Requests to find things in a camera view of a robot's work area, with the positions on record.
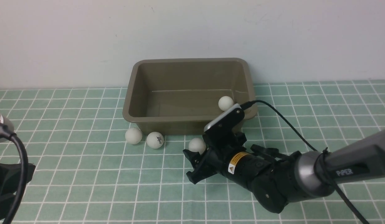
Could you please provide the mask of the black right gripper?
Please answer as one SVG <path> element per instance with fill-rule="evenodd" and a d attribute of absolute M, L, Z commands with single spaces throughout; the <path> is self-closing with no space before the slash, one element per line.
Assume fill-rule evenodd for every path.
<path fill-rule="evenodd" d="M 279 194 L 274 177 L 279 150 L 253 144 L 248 152 L 244 147 L 245 134 L 238 132 L 235 135 L 238 142 L 219 147 L 206 144 L 202 153 L 184 149 L 183 154 L 193 167 L 193 171 L 186 173 L 188 180 L 197 184 L 220 174 L 249 190 L 256 199 L 275 198 Z"/>

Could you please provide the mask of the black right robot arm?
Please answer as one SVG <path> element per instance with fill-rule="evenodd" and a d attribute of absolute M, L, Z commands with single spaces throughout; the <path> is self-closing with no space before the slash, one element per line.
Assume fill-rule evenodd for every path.
<path fill-rule="evenodd" d="M 216 174 L 250 191 L 262 207 L 281 213 L 289 203 L 327 197 L 342 183 L 385 177 L 385 129 L 334 152 L 284 155 L 276 148 L 243 146 L 242 132 L 204 134 L 202 154 L 184 149 L 197 184 Z"/>

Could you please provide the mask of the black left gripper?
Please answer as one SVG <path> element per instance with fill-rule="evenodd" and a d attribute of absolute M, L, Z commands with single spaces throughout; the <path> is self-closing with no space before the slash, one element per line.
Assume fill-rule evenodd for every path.
<path fill-rule="evenodd" d="M 21 175 L 20 164 L 0 163 L 0 218 L 6 218 L 15 200 Z"/>

